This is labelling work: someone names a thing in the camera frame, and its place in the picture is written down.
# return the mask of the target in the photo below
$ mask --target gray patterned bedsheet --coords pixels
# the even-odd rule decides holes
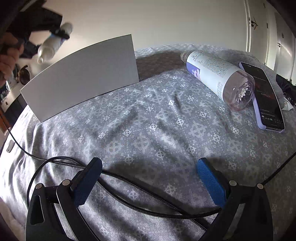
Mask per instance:
[[[188,212],[206,211],[215,205],[196,174],[196,161],[207,157],[228,179],[255,185],[295,151],[296,113],[283,112],[286,131],[282,134],[260,130],[251,104],[240,112],[232,112],[186,70],[179,54],[194,49],[216,55],[223,50],[174,45],[136,51],[140,83],[95,97],[43,123],[26,107],[12,133],[35,155],[70,156],[84,164],[99,157],[104,169],[146,185]],[[251,56],[244,58],[247,59],[241,60],[252,60]],[[271,70],[261,67],[269,72],[269,78],[275,78]],[[24,226],[27,186],[40,164],[16,145],[11,153],[4,151],[0,158],[0,196]],[[65,178],[73,178],[77,171],[47,164],[33,187],[38,182],[58,185]],[[101,176],[135,205],[174,213],[141,191]],[[295,189],[294,161],[266,185],[275,240],[295,216]],[[198,240],[204,233],[189,220],[155,218],[128,209],[98,185],[79,209],[101,240]]]

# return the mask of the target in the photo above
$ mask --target black cable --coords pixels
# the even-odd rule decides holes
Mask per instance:
[[[36,170],[36,172],[34,173],[30,183],[29,183],[29,186],[28,186],[28,190],[27,190],[27,197],[26,197],[26,202],[27,202],[27,206],[29,206],[29,193],[30,193],[30,188],[33,184],[33,181],[35,179],[35,177],[37,176],[37,174],[39,173],[39,171],[42,169],[42,167],[47,164],[48,162],[52,162],[52,163],[55,163],[55,164],[59,164],[59,165],[65,165],[65,166],[70,166],[70,167],[76,167],[76,168],[84,168],[84,166],[82,164],[80,164],[78,161],[74,160],[73,158],[70,158],[70,157],[66,157],[66,156],[58,156],[58,157],[52,157],[50,159],[44,159],[44,158],[40,158],[40,157],[37,157],[37,156],[34,156],[30,153],[28,153],[27,151],[25,151],[19,144],[18,142],[15,140],[14,136],[12,135],[12,133],[10,132],[9,128],[7,128],[9,134],[12,136],[13,140],[16,142],[16,144],[18,145],[18,147],[25,153],[27,154],[28,156],[30,157],[33,157],[33,158],[36,158],[38,160],[41,160],[41,161],[44,161],[40,166],[39,168]],[[279,173],[286,164],[288,164],[288,162],[296,155],[296,152],[291,156],[289,157],[270,177],[268,177],[266,180],[264,180],[262,182],[263,185],[265,185],[266,183],[268,183],[272,178],[274,178],[274,176]],[[71,164],[71,163],[66,163],[66,162],[62,162],[62,161],[56,161],[58,159],[64,159],[64,160],[70,160],[75,164]],[[156,213],[156,212],[152,212],[152,211],[148,211],[148,210],[145,210],[145,209],[141,209],[137,206],[134,206],[133,204],[130,204],[128,202],[126,202],[125,200],[121,199],[120,197],[118,197],[116,194],[113,194],[111,190],[108,189],[108,187],[106,185],[104,185],[100,180],[98,180],[98,184],[108,193],[110,194],[113,198],[115,198],[117,201],[119,201],[120,203],[124,204],[125,206],[133,209],[133,210],[136,210],[138,212],[141,212],[141,213],[144,213],[144,214],[147,214],[147,215],[151,215],[151,216],[155,216],[155,217],[162,217],[162,218],[171,218],[171,219],[190,219],[191,221],[193,221],[194,223],[196,223],[199,227],[201,227],[202,229],[206,230],[205,227],[203,227],[200,223],[198,223],[195,219],[198,219],[198,218],[201,218],[201,217],[206,217],[206,216],[210,216],[210,215],[213,215],[213,214],[216,214],[220,211],[220,209],[215,209],[213,211],[210,211],[210,212],[205,212],[205,213],[201,213],[201,214],[196,214],[196,215],[189,215],[187,214],[186,211],[180,209],[179,207],[175,206],[173,203],[171,203],[170,201],[162,198],[161,196],[153,193],[153,192],[150,192],[149,190],[145,189],[143,186],[139,186],[138,184],[135,184],[133,181],[125,178],[125,177],[122,177],[118,174],[114,174],[114,173],[111,173],[109,171],[102,171],[103,174],[106,174],[106,175],[109,175],[109,176],[112,176],[112,177],[115,177],[115,178],[118,178],[122,181],[125,181],[127,183],[129,183],[130,185],[134,186],[134,187],[137,187],[138,189],[140,189],[141,191],[151,195],[152,197],[156,198],[157,200],[163,202],[164,204],[166,204],[167,206],[169,206],[170,208],[174,209],[175,211],[178,211],[179,213],[181,213],[182,215],[171,215],[171,214],[164,214],[164,213]]]
[[[78,161],[75,161],[73,158],[71,157],[67,157],[67,156],[55,156],[55,157],[52,157],[52,158],[49,158],[47,159],[46,161],[44,161],[38,168],[37,170],[35,171],[34,175],[32,176],[31,178],[31,181],[29,183],[29,186],[28,186],[28,189],[27,189],[27,196],[26,196],[26,203],[27,203],[27,208],[29,208],[29,194],[30,194],[30,189],[31,189],[31,186],[37,176],[37,174],[40,172],[40,170],[42,169],[42,167],[44,167],[47,163],[51,162],[51,161],[55,161],[55,160],[70,160],[70,161],[74,161],[75,163],[79,164]]]
[[[153,193],[153,192],[149,191],[148,189],[146,189],[145,187],[141,186],[140,184],[137,184],[137,183],[135,183],[135,182],[133,182],[133,181],[131,181],[131,180],[129,180],[129,179],[127,179],[127,178],[119,175],[119,174],[115,174],[115,173],[112,173],[112,172],[109,172],[109,171],[106,171],[106,170],[102,170],[102,174],[105,174],[105,175],[108,175],[108,176],[117,178],[117,179],[119,179],[121,181],[124,181],[124,182],[130,184],[131,186],[134,186],[134,187],[140,189],[141,191],[143,191],[143,192],[149,194],[150,196],[156,198],[158,201],[161,201],[162,203],[164,203],[165,205],[167,205],[171,209],[179,212],[180,214],[183,214],[183,215],[186,215],[186,214],[188,215],[189,214],[185,210],[183,210],[183,209],[177,207],[176,205],[174,205],[173,203],[171,203],[170,201],[165,200],[163,197],[157,195],[156,193]],[[204,227],[201,223],[199,223],[198,220],[191,219],[191,221],[193,223],[195,223],[197,226],[199,226],[201,229],[203,229],[204,231],[207,230],[207,228]]]
[[[153,212],[153,211],[149,211],[140,207],[137,207],[127,201],[125,201],[124,199],[118,197],[117,195],[115,195],[114,193],[112,193],[112,191],[107,187],[107,185],[105,185],[101,180],[98,179],[97,183],[111,196],[113,197],[116,201],[122,203],[123,205],[138,211],[140,213],[144,213],[150,216],[154,216],[154,217],[158,217],[158,218],[169,218],[169,219],[196,219],[196,218],[203,218],[203,217],[207,217],[207,216],[211,216],[213,214],[218,213],[221,208],[217,208],[215,210],[209,211],[209,212],[205,212],[205,213],[199,213],[199,214],[193,214],[193,215],[174,215],[174,214],[166,214],[166,213],[157,213],[157,212]]]
[[[34,156],[34,155],[28,153],[24,148],[22,148],[22,147],[20,146],[20,144],[18,144],[18,142],[16,141],[16,139],[14,138],[14,136],[11,134],[11,132],[10,132],[9,128],[7,127],[7,125],[5,124],[5,121],[4,121],[3,117],[2,117],[2,114],[0,114],[0,117],[1,117],[1,119],[2,119],[2,121],[3,121],[3,124],[4,124],[5,128],[8,130],[9,134],[11,135],[12,139],[15,141],[15,143],[17,144],[17,146],[18,146],[18,147],[19,147],[19,148],[20,148],[25,154],[27,154],[28,156],[33,157],[33,158],[35,158],[35,159],[37,159],[37,160],[40,160],[40,161],[46,161],[46,159],[44,159],[44,158],[40,158],[40,157],[37,157],[37,156]]]
[[[34,179],[36,178],[37,174],[40,172],[40,170],[42,169],[42,167],[44,167],[47,163],[51,162],[51,161],[55,161],[58,159],[65,159],[65,160],[72,160],[72,158],[66,157],[66,156],[57,156],[57,157],[52,157],[46,161],[44,161],[36,170],[36,172],[34,173],[34,175],[31,178],[31,181],[29,183],[28,186],[28,190],[27,190],[27,195],[26,195],[26,202],[27,202],[27,207],[29,208],[29,194],[30,194],[30,189],[32,187],[32,184],[34,182]],[[166,213],[157,213],[157,212],[153,212],[153,211],[149,211],[140,207],[137,207],[127,201],[125,201],[124,199],[120,198],[119,196],[117,196],[116,194],[114,194],[104,183],[102,183],[100,180],[97,181],[98,184],[111,196],[113,197],[115,200],[117,200],[118,202],[120,202],[121,204],[137,211],[140,213],[144,213],[150,216],[154,216],[154,217],[159,217],[159,218],[169,218],[169,219],[197,219],[197,218],[202,218],[202,217],[207,217],[207,216],[211,216],[213,214],[218,213],[221,209],[215,209],[209,212],[205,212],[205,213],[199,213],[199,214],[194,214],[194,215],[172,215],[172,214],[166,214]]]
[[[266,183],[268,183],[271,179],[273,179],[275,177],[276,174],[278,174],[283,168],[285,165],[288,164],[288,162],[294,157],[296,156],[296,152],[294,152],[292,154],[292,156],[290,156],[278,169],[276,169],[276,171],[271,174],[267,179],[265,179],[261,184],[264,186]]]

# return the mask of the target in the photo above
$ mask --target bottle label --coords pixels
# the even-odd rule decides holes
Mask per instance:
[[[186,65],[188,71],[221,100],[223,100],[223,90],[227,80],[234,72],[240,70],[240,68],[223,59],[199,50],[189,55]]]

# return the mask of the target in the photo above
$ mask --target white card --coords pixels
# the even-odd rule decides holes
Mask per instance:
[[[95,96],[139,82],[130,35],[72,53],[20,91],[40,122]]]

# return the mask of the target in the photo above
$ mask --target smartphone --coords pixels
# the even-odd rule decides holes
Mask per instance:
[[[261,130],[283,132],[285,124],[281,108],[263,69],[244,62],[240,62],[239,67],[255,80],[252,101],[258,127]]]

